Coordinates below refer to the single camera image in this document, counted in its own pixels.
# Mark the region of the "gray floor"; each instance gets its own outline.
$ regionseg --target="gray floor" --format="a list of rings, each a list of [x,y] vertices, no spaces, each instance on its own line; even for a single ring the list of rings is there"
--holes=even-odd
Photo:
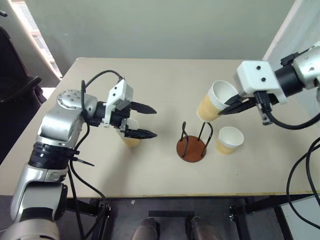
[[[0,231],[10,226],[9,213],[11,197],[0,196]],[[178,198],[178,199],[114,199],[111,201],[115,214],[112,240],[130,240],[136,227],[149,210],[194,211],[199,217],[206,218],[219,232],[223,240],[238,240],[237,227],[229,221],[229,205],[232,199]],[[82,222],[87,231],[94,218],[83,216]],[[186,240],[185,220],[183,218],[164,218],[160,223],[160,240]],[[247,216],[247,224],[253,240],[283,240],[277,218],[273,210],[266,210]],[[74,212],[68,212],[57,221],[61,240],[79,239]]]

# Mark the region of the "paper cup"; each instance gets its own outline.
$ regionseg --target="paper cup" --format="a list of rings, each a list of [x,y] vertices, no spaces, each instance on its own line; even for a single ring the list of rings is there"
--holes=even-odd
[[[220,116],[218,113],[229,106],[225,102],[237,94],[238,91],[231,83],[215,81],[196,111],[198,117],[204,122],[215,120]]]
[[[129,129],[132,130],[137,130],[139,128],[139,123],[134,118],[128,118],[126,120],[126,124],[128,125]],[[116,130],[116,133],[121,137],[121,139],[128,147],[133,148],[140,143],[140,139],[125,137],[125,134],[123,132],[120,132],[119,129]]]
[[[244,140],[245,137],[239,129],[233,126],[225,126],[219,131],[216,150],[220,154],[228,155],[243,144]]]

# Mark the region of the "wire cup stand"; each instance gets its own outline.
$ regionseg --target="wire cup stand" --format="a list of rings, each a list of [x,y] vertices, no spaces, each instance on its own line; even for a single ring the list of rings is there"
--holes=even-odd
[[[210,135],[206,143],[204,143],[200,137],[204,130],[205,124],[208,124],[210,127]],[[184,121],[182,124],[182,134],[181,138],[176,144],[176,152],[181,159],[189,163],[196,163],[204,158],[207,152],[207,146],[214,134],[214,128],[209,122],[204,122],[202,124],[200,134],[198,137],[188,135],[186,132],[187,123]]]

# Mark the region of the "black office chair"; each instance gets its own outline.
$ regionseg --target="black office chair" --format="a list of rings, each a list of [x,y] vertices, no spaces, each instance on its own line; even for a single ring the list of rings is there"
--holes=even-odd
[[[8,33],[0,26],[0,164],[46,101],[40,82],[38,76],[27,75]]]

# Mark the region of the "beige tabletop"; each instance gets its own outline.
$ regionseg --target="beige tabletop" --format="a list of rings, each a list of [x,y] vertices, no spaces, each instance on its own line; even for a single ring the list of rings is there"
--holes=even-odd
[[[263,126],[256,108],[216,119],[214,136],[203,160],[188,163],[180,159],[176,144],[183,121],[186,132],[197,136],[201,121],[196,109],[212,82],[233,83],[233,74],[240,60],[191,59],[120,59],[78,58],[47,102],[39,109],[0,166],[0,195],[12,195],[24,164],[29,160],[43,116],[56,104],[56,96],[66,89],[80,89],[81,80],[112,69],[125,76],[133,87],[133,100],[152,106],[157,114],[145,115],[131,111],[140,127],[158,134],[142,140],[134,149],[128,148],[111,128],[91,127],[90,135],[81,145],[82,163],[74,166],[79,175],[108,197],[155,196],[230,196],[283,194],[293,164],[308,150],[319,135],[319,128],[286,130],[276,125]],[[98,78],[87,89],[100,101],[117,82],[113,74]],[[276,105],[274,115],[288,124],[300,124],[310,117],[295,97],[289,104]],[[224,126],[239,128],[244,144],[225,156],[216,152],[216,139]],[[202,139],[209,135],[206,127]],[[316,188],[320,183],[319,153],[311,159],[311,173]],[[78,197],[97,194],[75,180]],[[291,191],[310,191],[305,164],[292,179]]]

